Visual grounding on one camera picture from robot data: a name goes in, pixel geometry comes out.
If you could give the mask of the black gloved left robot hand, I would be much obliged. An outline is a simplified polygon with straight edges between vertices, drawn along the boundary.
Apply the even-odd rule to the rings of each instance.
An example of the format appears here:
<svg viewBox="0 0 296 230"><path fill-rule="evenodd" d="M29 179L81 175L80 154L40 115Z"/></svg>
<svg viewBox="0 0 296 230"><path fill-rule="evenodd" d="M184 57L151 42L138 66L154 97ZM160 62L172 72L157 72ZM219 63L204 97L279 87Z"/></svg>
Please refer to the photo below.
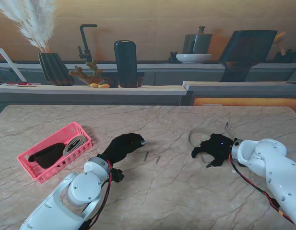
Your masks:
<svg viewBox="0 0 296 230"><path fill-rule="evenodd" d="M114 138L109 146L98 157L110 162L113 166L115 163L123 160L129 153L145 145L144 138L135 133L128 133Z"/></svg>

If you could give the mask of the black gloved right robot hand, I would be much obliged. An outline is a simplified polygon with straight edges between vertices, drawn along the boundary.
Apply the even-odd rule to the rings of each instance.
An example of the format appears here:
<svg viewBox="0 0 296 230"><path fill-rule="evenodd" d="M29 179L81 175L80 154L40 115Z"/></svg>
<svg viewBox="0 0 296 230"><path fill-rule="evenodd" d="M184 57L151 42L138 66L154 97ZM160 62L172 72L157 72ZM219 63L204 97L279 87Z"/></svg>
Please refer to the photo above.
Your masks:
<svg viewBox="0 0 296 230"><path fill-rule="evenodd" d="M208 140L202 141L192 152L192 158L196 158L199 153L208 153L214 157L206 167L222 166L224 161L229 158L234 141L222 134L211 134Z"/></svg>

